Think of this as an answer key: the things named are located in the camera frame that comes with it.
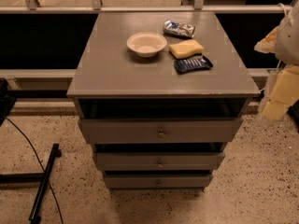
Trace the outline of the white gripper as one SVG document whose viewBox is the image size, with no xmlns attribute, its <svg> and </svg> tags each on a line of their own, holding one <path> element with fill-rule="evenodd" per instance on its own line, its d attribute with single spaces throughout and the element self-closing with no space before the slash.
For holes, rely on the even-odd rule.
<svg viewBox="0 0 299 224">
<path fill-rule="evenodd" d="M 275 27 L 254 49 L 261 53 L 274 53 L 278 28 Z M 258 117 L 265 121 L 281 120 L 289 106 L 299 100 L 299 66 L 288 66 L 278 73 L 275 86 L 270 94 L 271 101 L 262 100 L 258 108 Z"/>
</svg>

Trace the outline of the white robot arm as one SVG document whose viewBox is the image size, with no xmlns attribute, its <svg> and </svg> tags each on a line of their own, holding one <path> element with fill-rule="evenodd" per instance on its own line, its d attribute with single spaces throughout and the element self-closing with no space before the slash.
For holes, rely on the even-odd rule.
<svg viewBox="0 0 299 224">
<path fill-rule="evenodd" d="M 261 53 L 274 53 L 278 63 L 286 64 L 266 81 L 258 111 L 259 120 L 264 124 L 281 120 L 299 101 L 299 6 L 294 6 L 289 12 L 282 4 L 279 6 L 284 10 L 284 18 L 254 47 Z"/>
</svg>

